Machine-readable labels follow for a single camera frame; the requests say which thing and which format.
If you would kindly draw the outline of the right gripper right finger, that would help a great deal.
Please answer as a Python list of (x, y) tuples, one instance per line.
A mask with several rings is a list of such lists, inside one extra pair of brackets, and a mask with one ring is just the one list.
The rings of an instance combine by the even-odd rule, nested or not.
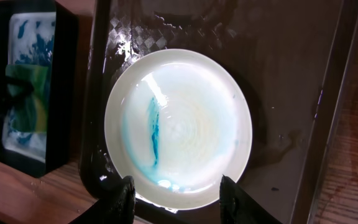
[(225, 175), (219, 186), (219, 207), (221, 224), (281, 224)]

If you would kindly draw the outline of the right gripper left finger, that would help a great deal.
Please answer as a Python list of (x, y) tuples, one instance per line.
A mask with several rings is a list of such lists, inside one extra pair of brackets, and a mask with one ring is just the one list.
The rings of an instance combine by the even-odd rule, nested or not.
[(70, 224), (133, 224), (134, 209), (134, 178), (128, 175)]

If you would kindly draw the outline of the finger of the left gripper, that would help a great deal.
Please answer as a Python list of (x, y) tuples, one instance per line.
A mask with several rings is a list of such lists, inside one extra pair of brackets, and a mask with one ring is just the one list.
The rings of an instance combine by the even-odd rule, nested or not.
[(23, 103), (34, 91), (28, 80), (5, 76), (0, 79), (1, 101), (3, 103)]

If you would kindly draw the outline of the green scouring sponge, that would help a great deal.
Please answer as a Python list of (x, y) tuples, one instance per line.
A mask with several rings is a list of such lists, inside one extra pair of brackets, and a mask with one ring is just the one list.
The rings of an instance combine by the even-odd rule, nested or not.
[(6, 66), (6, 76), (28, 80), (34, 87), (25, 102), (13, 103), (12, 128), (25, 133), (45, 133), (48, 123), (48, 67), (10, 64)]

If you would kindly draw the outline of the white plate top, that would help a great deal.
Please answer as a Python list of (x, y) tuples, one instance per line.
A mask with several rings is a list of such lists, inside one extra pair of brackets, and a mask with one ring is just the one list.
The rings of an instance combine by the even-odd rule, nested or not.
[(252, 121), (239, 85), (220, 64), (184, 49), (130, 65), (104, 115), (109, 156), (137, 196), (192, 210), (217, 201), (222, 176), (239, 180), (250, 157)]

